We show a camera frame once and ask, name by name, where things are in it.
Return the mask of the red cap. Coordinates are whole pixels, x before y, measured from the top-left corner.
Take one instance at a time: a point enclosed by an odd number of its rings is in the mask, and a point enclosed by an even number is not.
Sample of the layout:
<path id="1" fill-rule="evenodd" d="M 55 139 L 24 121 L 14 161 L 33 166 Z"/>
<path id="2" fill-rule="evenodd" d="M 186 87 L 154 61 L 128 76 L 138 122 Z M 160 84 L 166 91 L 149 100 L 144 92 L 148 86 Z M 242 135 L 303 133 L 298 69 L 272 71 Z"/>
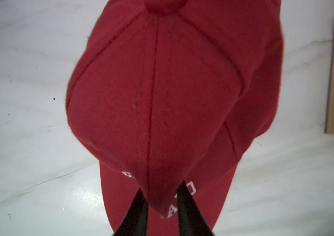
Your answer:
<path id="1" fill-rule="evenodd" d="M 214 228 L 223 209 L 236 168 L 237 165 L 234 164 L 225 174 L 214 174 L 200 167 L 188 178 L 187 187 L 210 229 Z M 129 172 L 114 171 L 104 164 L 100 164 L 100 175 L 105 210 L 110 226 L 116 231 L 128 212 L 139 185 Z M 164 217 L 149 208 L 147 234 L 179 235 L 176 200 Z"/>
<path id="2" fill-rule="evenodd" d="M 203 167 L 225 174 L 276 115 L 280 1 L 109 1 L 68 85 L 77 139 L 164 217 Z"/>

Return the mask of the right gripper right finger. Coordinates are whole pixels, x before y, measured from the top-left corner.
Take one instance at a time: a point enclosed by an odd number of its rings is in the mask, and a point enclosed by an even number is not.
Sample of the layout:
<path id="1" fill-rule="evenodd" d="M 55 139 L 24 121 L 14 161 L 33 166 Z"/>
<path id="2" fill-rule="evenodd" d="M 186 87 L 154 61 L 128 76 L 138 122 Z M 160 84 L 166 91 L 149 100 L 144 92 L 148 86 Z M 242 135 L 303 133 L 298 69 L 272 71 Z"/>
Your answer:
<path id="1" fill-rule="evenodd" d="M 214 236 L 185 182 L 177 190 L 177 204 L 180 236 Z"/>

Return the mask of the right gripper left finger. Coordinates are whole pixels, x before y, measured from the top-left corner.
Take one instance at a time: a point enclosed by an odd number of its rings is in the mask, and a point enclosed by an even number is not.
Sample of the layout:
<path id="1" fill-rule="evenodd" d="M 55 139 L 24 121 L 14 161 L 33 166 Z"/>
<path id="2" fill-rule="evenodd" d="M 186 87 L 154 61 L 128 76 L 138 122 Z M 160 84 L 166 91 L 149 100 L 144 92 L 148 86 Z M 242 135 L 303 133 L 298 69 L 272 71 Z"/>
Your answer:
<path id="1" fill-rule="evenodd" d="M 139 189 L 113 236 L 147 236 L 148 213 L 149 204 Z"/>

